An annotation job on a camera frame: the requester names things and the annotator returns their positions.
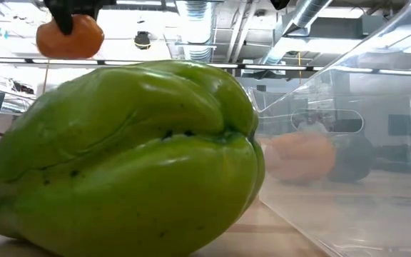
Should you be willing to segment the orange persimmon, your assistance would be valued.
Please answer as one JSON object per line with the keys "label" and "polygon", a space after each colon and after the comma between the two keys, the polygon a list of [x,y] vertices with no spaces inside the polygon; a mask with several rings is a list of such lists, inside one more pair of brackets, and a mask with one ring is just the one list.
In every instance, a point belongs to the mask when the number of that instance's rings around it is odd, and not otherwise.
{"label": "orange persimmon", "polygon": [[263,147],[265,170],[279,181],[318,181],[335,166],[336,148],[321,133],[285,133],[273,138],[260,138],[259,142]]}

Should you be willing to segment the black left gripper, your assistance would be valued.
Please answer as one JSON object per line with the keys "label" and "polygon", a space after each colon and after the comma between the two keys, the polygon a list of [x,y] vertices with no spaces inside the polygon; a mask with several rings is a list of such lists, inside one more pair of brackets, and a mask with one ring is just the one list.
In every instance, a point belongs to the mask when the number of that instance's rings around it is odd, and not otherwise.
{"label": "black left gripper", "polygon": [[50,8],[51,15],[63,35],[73,31],[71,9],[101,9],[103,6],[116,5],[117,0],[43,0]]}

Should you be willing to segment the silver spiral ceiling duct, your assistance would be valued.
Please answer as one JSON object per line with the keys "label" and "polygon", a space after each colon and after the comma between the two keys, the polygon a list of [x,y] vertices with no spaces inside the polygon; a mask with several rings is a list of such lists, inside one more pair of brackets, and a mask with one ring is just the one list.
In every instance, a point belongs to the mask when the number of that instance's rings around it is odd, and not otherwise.
{"label": "silver spiral ceiling duct", "polygon": [[291,51],[296,39],[307,38],[310,27],[319,13],[333,0],[297,0],[295,9],[281,16],[273,29],[273,45],[260,60],[260,64],[275,65]]}
{"label": "silver spiral ceiling duct", "polygon": [[210,62],[213,47],[213,23],[215,4],[205,0],[175,0],[181,18],[183,47],[186,58]]}

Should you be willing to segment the round orange fruit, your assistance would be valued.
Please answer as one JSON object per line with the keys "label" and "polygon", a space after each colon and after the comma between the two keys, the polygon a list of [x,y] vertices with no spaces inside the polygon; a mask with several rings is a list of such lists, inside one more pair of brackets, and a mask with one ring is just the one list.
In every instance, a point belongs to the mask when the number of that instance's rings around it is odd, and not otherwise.
{"label": "round orange fruit", "polygon": [[70,34],[63,34],[55,19],[40,25],[36,31],[37,49],[50,59],[89,59],[99,51],[103,40],[101,27],[85,14],[72,16]]}

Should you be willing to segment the green chayote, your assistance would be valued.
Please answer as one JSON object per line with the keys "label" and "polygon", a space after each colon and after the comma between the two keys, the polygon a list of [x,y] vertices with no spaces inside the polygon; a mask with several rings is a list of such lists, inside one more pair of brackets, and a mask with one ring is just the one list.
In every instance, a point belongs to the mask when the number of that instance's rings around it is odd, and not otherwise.
{"label": "green chayote", "polygon": [[197,61],[66,81],[0,139],[0,235],[60,257],[187,257],[258,195],[257,127],[243,87]]}

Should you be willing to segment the grey rectangular ceiling duct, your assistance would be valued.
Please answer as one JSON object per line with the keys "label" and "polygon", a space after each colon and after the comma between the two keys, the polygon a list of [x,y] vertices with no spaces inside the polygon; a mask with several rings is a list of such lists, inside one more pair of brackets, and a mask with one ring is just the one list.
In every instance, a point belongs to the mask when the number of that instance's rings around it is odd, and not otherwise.
{"label": "grey rectangular ceiling duct", "polygon": [[289,33],[290,37],[364,39],[388,22],[384,16],[362,15],[357,19],[317,18],[308,28]]}

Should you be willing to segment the black ceiling fixture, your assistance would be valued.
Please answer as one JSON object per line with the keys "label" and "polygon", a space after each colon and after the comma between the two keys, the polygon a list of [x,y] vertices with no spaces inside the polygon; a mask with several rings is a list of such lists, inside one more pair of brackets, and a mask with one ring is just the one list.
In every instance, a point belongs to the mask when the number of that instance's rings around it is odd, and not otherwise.
{"label": "black ceiling fixture", "polygon": [[147,31],[138,31],[133,42],[136,48],[140,50],[148,50],[151,47],[151,40]]}

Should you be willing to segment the dark purple round fruit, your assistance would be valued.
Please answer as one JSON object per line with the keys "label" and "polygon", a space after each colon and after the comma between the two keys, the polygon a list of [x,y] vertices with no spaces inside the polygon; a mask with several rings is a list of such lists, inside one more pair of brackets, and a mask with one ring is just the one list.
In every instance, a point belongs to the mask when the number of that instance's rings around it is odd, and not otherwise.
{"label": "dark purple round fruit", "polygon": [[334,182],[354,183],[365,178],[375,160],[375,148],[364,136],[339,134],[330,137],[336,150],[333,169],[327,178]]}

